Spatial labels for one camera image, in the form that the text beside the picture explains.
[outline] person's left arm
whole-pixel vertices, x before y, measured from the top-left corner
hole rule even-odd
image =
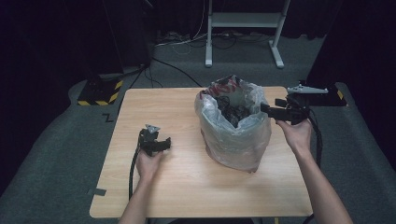
[[[159,152],[155,157],[150,157],[144,150],[139,152],[136,161],[136,168],[140,174],[140,180],[137,183],[134,194],[128,202],[122,217],[120,218],[120,224],[145,223],[149,203],[149,192],[162,155],[163,152]]]

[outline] plastic bag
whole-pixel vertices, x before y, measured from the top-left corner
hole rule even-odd
[[[250,115],[235,128],[218,109],[215,97],[228,96],[232,106],[242,105]],[[256,172],[271,137],[271,123],[260,104],[267,101],[262,87],[236,76],[213,82],[195,98],[206,152],[215,161],[245,172]]]

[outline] gray carpet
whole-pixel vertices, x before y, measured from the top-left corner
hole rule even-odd
[[[203,86],[234,74],[257,85],[290,87],[306,79],[321,43],[322,39],[282,37],[278,47],[284,69],[276,68],[267,42],[237,42],[229,49],[214,49],[212,68],[205,68],[205,48],[157,47],[154,57],[184,70]],[[215,39],[215,44],[220,48],[229,46],[230,42]],[[151,88],[144,75],[133,88]],[[176,69],[154,61],[146,75],[152,75],[166,88],[196,87]],[[92,195],[88,191],[96,187],[122,96],[135,78],[136,75],[123,79],[114,105],[78,106],[77,98],[85,83],[78,83],[70,90],[72,104],[36,140],[1,197],[0,223],[117,223],[115,218],[90,217]],[[394,223],[395,172],[369,132],[347,86],[337,83],[337,87],[345,95],[348,106],[314,107],[324,141],[323,173],[355,223]],[[109,114],[113,121],[106,122],[103,114]],[[303,221],[302,217],[280,219],[280,223]],[[273,220],[264,218],[262,223]]]

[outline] white metal stand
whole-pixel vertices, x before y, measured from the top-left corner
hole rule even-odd
[[[209,0],[207,20],[207,41],[205,66],[211,67],[212,61],[212,28],[213,27],[267,27],[276,28],[274,40],[269,41],[270,49],[274,55],[276,66],[283,68],[277,43],[282,32],[283,24],[289,9],[290,0],[285,0],[282,12],[279,13],[234,13],[234,12],[212,12],[212,0]]]

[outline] table top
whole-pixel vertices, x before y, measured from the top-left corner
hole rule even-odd
[[[120,217],[128,203],[128,184],[137,137],[146,124],[160,127],[159,141],[171,137],[148,203],[148,217],[305,217],[312,214],[297,160],[280,127],[271,120],[270,143],[256,173],[213,161],[205,151],[194,111],[203,88],[133,89],[124,100],[94,195],[92,217]],[[274,106],[282,87],[264,87]],[[138,182],[134,171],[134,188]]]

